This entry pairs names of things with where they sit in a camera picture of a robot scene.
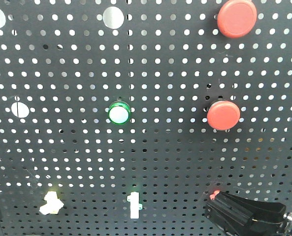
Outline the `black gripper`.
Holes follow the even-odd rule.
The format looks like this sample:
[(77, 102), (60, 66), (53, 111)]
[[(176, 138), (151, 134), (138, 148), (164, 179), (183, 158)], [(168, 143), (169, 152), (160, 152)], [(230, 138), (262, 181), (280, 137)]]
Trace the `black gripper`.
[(204, 216), (226, 236), (292, 236), (292, 212), (285, 212), (282, 203), (254, 201), (221, 191), (206, 202)]

